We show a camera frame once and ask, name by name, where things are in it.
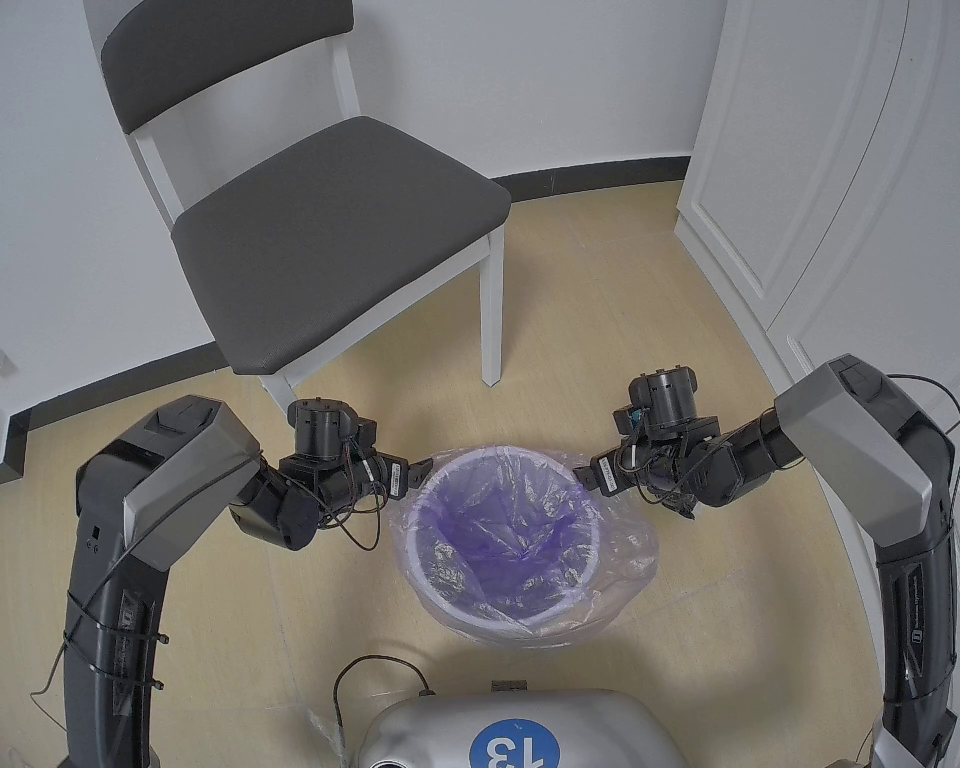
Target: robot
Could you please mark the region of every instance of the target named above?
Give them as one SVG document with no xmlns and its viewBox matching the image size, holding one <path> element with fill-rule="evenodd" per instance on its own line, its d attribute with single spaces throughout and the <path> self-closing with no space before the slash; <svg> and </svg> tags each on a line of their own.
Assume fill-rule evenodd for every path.
<svg viewBox="0 0 960 768">
<path fill-rule="evenodd" d="M 722 507 L 806 458 L 876 543 L 886 686 L 869 765 L 932 768 L 956 725 L 956 575 L 947 435 L 890 377 L 837 358 L 722 433 L 697 415 L 689 368 L 642 375 L 614 413 L 620 445 L 578 468 L 604 495 L 636 489 L 680 515 Z M 432 469 L 380 454 L 345 403 L 290 407 L 296 452 L 271 468 L 224 403 L 160 408 L 80 468 L 79 526 L 61 648 L 69 758 L 61 768 L 158 768 L 150 704 L 170 567 L 229 507 L 240 529 L 299 550 L 356 501 L 402 498 Z M 346 674 L 351 667 L 344 670 Z M 382 712 L 357 768 L 685 768 L 640 702 L 603 690 L 419 697 Z M 842 760 L 831 768 L 854 766 Z"/>
</svg>

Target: wooden floor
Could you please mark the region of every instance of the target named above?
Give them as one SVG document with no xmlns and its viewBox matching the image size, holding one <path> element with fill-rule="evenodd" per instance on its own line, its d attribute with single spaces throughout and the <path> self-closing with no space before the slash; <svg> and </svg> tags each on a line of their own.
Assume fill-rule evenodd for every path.
<svg viewBox="0 0 960 768">
<path fill-rule="evenodd" d="M 514 206 L 507 229 L 503 380 L 480 379 L 479 290 L 463 275 L 300 387 L 379 422 L 381 449 L 421 458 L 502 443 L 592 454 L 616 441 L 611 411 L 642 372 L 691 366 L 702 415 L 726 428 L 773 392 L 723 305 L 674 237 L 678 183 Z M 63 630 L 79 464 L 149 410 L 188 393 L 225 400 L 267 457 L 292 452 L 254 379 L 218 372 L 32 433 L 24 480 L 0 486 L 0 766 L 35 768 L 65 738 L 30 703 Z M 689 522 L 648 508 L 660 574 L 598 639 L 500 653 L 445 630 L 394 567 L 389 541 L 339 532 L 299 553 L 242 535 L 229 516 L 171 573 L 152 742 L 170 768 L 333 766 L 309 710 L 354 657 L 398 654 L 439 693 L 491 679 L 605 687 L 646 703 L 694 766 L 819 768 L 853 759 L 880 707 L 876 661 L 850 565 L 809 466 Z M 372 528 L 361 525 L 360 536 Z M 344 683 L 347 737 L 416 690 L 368 664 Z M 62 718 L 60 676 L 44 700 Z"/>
</svg>

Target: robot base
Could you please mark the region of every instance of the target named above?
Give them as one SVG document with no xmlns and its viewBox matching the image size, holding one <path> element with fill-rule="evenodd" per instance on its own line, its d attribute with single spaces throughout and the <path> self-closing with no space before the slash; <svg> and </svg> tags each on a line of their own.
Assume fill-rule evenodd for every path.
<svg viewBox="0 0 960 768">
<path fill-rule="evenodd" d="M 422 696 L 382 712 L 357 768 L 689 768 L 636 699 L 609 690 Z"/>
</svg>

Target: transparent purple trash bag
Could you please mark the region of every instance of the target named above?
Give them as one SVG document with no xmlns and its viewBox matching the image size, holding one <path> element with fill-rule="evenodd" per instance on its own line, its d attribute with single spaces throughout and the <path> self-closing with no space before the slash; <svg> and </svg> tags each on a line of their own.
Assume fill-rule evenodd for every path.
<svg viewBox="0 0 960 768">
<path fill-rule="evenodd" d="M 588 492 L 577 454 L 450 451 L 388 521 L 396 561 L 445 626 L 507 648 L 599 633 L 657 574 L 657 534 L 635 494 Z"/>
</svg>

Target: white cabinet door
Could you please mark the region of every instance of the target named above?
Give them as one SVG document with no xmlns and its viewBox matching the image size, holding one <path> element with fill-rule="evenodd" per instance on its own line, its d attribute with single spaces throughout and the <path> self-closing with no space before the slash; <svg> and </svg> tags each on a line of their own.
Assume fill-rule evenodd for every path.
<svg viewBox="0 0 960 768">
<path fill-rule="evenodd" d="M 960 4 L 914 0 L 870 149 L 769 329 L 795 378 L 851 352 L 960 389 L 958 73 Z M 942 425 L 957 421 L 935 389 L 904 389 Z"/>
<path fill-rule="evenodd" d="M 769 327 L 876 127 L 907 0 L 730 0 L 681 214 Z"/>
</svg>

